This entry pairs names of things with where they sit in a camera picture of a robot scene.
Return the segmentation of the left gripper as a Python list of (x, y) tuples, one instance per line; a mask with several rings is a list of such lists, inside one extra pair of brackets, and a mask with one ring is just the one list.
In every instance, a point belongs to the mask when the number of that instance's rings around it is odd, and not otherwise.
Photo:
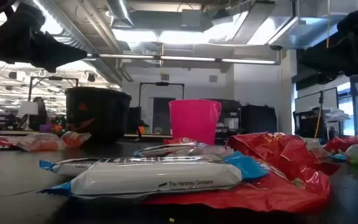
[(42, 11), (26, 3), (13, 8), (12, 2), (0, 2), (0, 60), (30, 62), (48, 72), (87, 57), (87, 51), (63, 44), (48, 32)]

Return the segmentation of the red Skittles bag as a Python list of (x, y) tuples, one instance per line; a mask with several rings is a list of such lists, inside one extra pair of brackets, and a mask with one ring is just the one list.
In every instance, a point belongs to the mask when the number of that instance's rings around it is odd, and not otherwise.
[(231, 136), (227, 146), (246, 156), (273, 166), (289, 181), (304, 183), (324, 174), (331, 176), (340, 168), (333, 162), (323, 162), (308, 150), (301, 137), (283, 133), (254, 133)]

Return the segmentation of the white blue Hershey's bar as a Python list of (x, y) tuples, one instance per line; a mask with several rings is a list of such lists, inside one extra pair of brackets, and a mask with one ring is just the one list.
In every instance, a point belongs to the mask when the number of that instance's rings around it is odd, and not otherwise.
[(58, 175), (76, 177), (93, 165), (107, 162), (115, 166), (146, 164), (229, 164), (239, 169), (243, 179), (258, 179), (268, 171), (253, 158), (236, 152), (224, 159), (215, 155), (206, 156), (165, 156), (165, 157), (121, 157), (121, 158), (82, 158), (60, 162), (39, 160), (39, 167)]
[(241, 171), (225, 163), (200, 161), (114, 164), (98, 163), (43, 194), (136, 196), (225, 189), (242, 181)]

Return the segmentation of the clear orange candy pack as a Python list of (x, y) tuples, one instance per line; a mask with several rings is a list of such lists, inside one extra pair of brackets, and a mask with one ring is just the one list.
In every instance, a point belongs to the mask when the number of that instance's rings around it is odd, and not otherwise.
[(52, 133), (33, 133), (22, 136), (16, 146), (27, 152), (59, 151), (66, 148), (64, 141)]

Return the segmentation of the clear candy wrapper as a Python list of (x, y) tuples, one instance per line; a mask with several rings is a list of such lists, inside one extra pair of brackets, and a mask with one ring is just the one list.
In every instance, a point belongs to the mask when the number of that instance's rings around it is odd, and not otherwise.
[(320, 145), (318, 139), (312, 138), (303, 138), (306, 148), (309, 152), (312, 152), (318, 159), (329, 158), (331, 153), (325, 150), (325, 148)]

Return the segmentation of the silver ventilation hood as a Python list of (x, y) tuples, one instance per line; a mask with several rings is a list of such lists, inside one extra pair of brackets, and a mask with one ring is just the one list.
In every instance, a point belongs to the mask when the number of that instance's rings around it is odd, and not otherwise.
[(280, 45), (287, 49), (312, 47), (337, 32), (337, 24), (358, 9), (358, 0), (268, 0), (263, 22), (248, 45)]

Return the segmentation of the white shade lamp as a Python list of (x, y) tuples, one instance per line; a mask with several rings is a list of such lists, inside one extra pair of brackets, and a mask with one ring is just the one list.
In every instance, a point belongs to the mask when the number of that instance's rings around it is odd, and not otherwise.
[(19, 108), (19, 113), (25, 116), (24, 130), (31, 131), (30, 116), (37, 116), (39, 114), (39, 106), (37, 102), (33, 101), (23, 101)]

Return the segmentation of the black jack-o-lantern bucket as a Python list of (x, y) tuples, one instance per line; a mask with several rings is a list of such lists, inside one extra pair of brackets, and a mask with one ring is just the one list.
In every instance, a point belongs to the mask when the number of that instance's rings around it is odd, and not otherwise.
[(78, 86), (65, 90), (70, 131), (89, 133), (95, 144), (115, 142), (127, 127), (131, 95), (118, 90)]

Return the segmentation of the white plastic bag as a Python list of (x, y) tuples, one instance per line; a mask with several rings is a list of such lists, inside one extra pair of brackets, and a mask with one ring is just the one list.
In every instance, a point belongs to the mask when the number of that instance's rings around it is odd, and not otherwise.
[(350, 119), (350, 115), (339, 108), (331, 108), (324, 112), (326, 122), (341, 122)]

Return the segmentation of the whiteboard on stand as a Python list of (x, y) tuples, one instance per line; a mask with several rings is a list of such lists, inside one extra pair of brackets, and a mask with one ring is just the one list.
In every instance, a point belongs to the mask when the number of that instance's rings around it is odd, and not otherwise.
[[(315, 107), (319, 107), (319, 99), (321, 97), (321, 91), (312, 93), (306, 96), (302, 96), (295, 99), (295, 112), (310, 111)], [(330, 110), (332, 108), (338, 108), (337, 88), (330, 88), (323, 91), (323, 109)]]

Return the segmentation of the black storage shelf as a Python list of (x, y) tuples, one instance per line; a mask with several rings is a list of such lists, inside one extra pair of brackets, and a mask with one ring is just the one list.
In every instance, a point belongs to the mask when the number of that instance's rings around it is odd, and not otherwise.
[(304, 112), (293, 112), (295, 134), (303, 138), (326, 140), (327, 131), (324, 113), (320, 107)]

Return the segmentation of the black cabinet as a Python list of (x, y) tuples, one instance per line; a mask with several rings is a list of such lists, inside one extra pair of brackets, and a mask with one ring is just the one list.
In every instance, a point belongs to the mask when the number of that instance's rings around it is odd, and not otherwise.
[(277, 131), (275, 108), (250, 104), (241, 107), (240, 134), (276, 133)]

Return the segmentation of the pink plastic bucket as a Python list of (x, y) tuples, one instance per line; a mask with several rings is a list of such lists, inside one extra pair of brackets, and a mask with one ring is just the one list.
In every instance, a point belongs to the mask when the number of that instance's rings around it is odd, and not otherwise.
[(214, 145), (221, 103), (212, 100), (173, 100), (170, 108), (172, 136)]

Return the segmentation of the black metal frame stand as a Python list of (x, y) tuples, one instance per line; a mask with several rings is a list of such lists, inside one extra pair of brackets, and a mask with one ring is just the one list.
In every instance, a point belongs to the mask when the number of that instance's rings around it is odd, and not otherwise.
[(169, 82), (140, 82), (139, 83), (139, 96), (138, 96), (138, 107), (141, 107), (141, 96), (142, 96), (142, 86), (143, 85), (155, 85), (155, 86), (169, 86), (169, 85), (175, 85), (175, 86), (181, 86), (181, 98), (185, 99), (185, 84), (184, 83), (169, 83)]
[[(38, 79), (39, 81), (36, 84), (33, 84), (33, 81), (35, 79)], [(58, 76), (50, 76), (50, 77), (40, 77), (40, 76), (31, 76), (30, 77), (30, 83), (29, 83), (29, 92), (28, 92), (28, 102), (29, 103), (35, 103), (35, 114), (30, 115), (27, 114), (27, 119), (26, 119), (26, 130), (30, 130), (30, 117), (31, 116), (38, 116), (38, 112), (39, 112), (39, 104), (38, 104), (38, 100), (36, 101), (32, 101), (31, 100), (31, 96), (32, 96), (32, 90), (33, 87), (36, 87), (38, 85), (39, 82), (43, 81), (44, 79), (48, 79), (50, 81), (62, 81), (62, 80), (67, 80), (68, 82), (70, 80), (74, 80), (75, 81), (75, 87), (78, 87), (79, 84), (79, 79), (78, 78), (65, 78), (65, 77), (58, 77)]]

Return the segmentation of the round silver duct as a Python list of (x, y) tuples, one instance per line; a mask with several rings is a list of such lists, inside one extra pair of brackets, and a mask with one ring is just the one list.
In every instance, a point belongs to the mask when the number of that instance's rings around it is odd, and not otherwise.
[(129, 17), (129, 7), (126, 0), (106, 0), (106, 4), (112, 17), (112, 27), (114, 27), (117, 22), (123, 22), (130, 27), (134, 27)]

